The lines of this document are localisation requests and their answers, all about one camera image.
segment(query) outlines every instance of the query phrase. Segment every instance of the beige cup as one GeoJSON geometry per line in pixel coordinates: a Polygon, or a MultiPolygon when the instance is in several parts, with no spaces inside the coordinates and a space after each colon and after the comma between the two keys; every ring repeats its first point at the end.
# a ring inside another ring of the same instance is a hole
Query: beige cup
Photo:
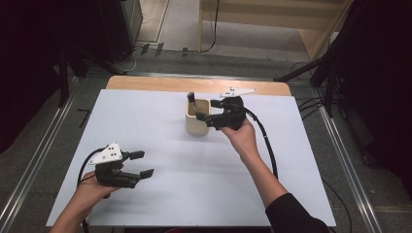
{"type": "MultiPolygon", "coordinates": [[[[194,100],[196,110],[200,113],[210,114],[210,100],[196,99],[194,100]]],[[[205,121],[197,120],[193,105],[188,101],[186,103],[186,130],[192,135],[205,135],[209,132],[209,128],[205,121]]]]}

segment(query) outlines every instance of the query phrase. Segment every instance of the white board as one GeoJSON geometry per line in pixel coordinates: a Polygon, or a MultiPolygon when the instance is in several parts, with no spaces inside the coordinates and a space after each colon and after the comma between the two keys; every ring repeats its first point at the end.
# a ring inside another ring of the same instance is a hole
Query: white board
{"type": "MultiPolygon", "coordinates": [[[[221,99],[196,93],[196,98],[221,99]]],[[[245,107],[265,127],[279,179],[313,217],[336,223],[293,97],[245,95],[245,107]]],[[[185,128],[186,92],[101,90],[84,135],[47,222],[54,224],[76,188],[85,158],[118,142],[145,157],[124,162],[124,172],[153,169],[154,175],[101,201],[87,221],[101,226],[266,226],[258,191],[221,131],[191,136],[185,128]]],[[[260,155],[271,168],[258,125],[260,155]]],[[[85,172],[94,170],[86,166],[85,172]]]]}

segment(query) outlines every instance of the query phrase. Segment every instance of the forearm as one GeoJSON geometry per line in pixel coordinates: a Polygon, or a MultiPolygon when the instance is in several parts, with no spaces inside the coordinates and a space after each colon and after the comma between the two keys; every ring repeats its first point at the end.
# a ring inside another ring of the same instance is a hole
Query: forearm
{"type": "Polygon", "coordinates": [[[278,197],[288,193],[257,154],[243,160],[255,182],[265,208],[278,197]]]}
{"type": "Polygon", "coordinates": [[[66,208],[56,220],[51,229],[51,233],[79,232],[79,226],[83,219],[83,213],[78,213],[70,208],[66,208]]]}

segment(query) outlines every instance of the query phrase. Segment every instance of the tripod leg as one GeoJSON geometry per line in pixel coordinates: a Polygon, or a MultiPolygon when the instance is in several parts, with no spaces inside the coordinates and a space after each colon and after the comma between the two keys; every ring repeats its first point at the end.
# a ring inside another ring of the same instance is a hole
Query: tripod leg
{"type": "Polygon", "coordinates": [[[330,70],[330,65],[328,63],[322,64],[316,69],[312,78],[310,79],[310,84],[314,87],[319,87],[324,83],[330,70]]]}
{"type": "Polygon", "coordinates": [[[104,62],[103,60],[101,60],[100,58],[96,57],[95,55],[91,54],[90,52],[88,52],[87,50],[84,50],[82,48],[79,47],[75,47],[73,46],[73,48],[80,53],[81,55],[85,56],[86,58],[92,60],[93,62],[95,62],[97,65],[101,66],[102,68],[104,68],[105,70],[109,71],[110,73],[112,73],[113,75],[123,75],[122,73],[120,73],[118,70],[116,70],[115,68],[113,68],[112,66],[108,65],[106,62],[104,62]]]}
{"type": "Polygon", "coordinates": [[[280,78],[274,78],[273,82],[284,82],[285,83],[285,82],[287,82],[287,81],[289,81],[293,78],[296,78],[297,76],[299,76],[299,75],[301,75],[305,72],[308,72],[308,71],[312,70],[313,68],[321,65],[323,62],[324,62],[324,59],[322,57],[318,58],[318,59],[312,61],[311,63],[309,63],[309,64],[307,64],[307,65],[291,72],[290,74],[287,74],[287,75],[285,75],[283,77],[280,77],[280,78]]]}
{"type": "Polygon", "coordinates": [[[67,62],[69,63],[75,75],[77,77],[86,77],[88,69],[81,56],[73,50],[67,50],[66,54],[67,62]]]}

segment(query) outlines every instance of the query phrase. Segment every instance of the hand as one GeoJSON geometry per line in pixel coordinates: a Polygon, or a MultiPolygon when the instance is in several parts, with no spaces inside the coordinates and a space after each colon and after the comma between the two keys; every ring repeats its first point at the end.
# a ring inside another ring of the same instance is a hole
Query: hand
{"type": "Polygon", "coordinates": [[[255,129],[247,118],[245,118],[237,131],[228,127],[222,128],[221,131],[230,140],[230,143],[239,153],[244,163],[254,158],[260,158],[255,129]]]}
{"type": "Polygon", "coordinates": [[[58,217],[51,232],[77,232],[80,223],[85,219],[104,196],[120,189],[100,185],[94,172],[86,173],[77,187],[72,199],[58,217]]]}
{"type": "Polygon", "coordinates": [[[119,190],[119,187],[109,187],[99,184],[94,172],[86,173],[68,205],[76,205],[87,217],[92,208],[100,202],[104,196],[119,190]]]}

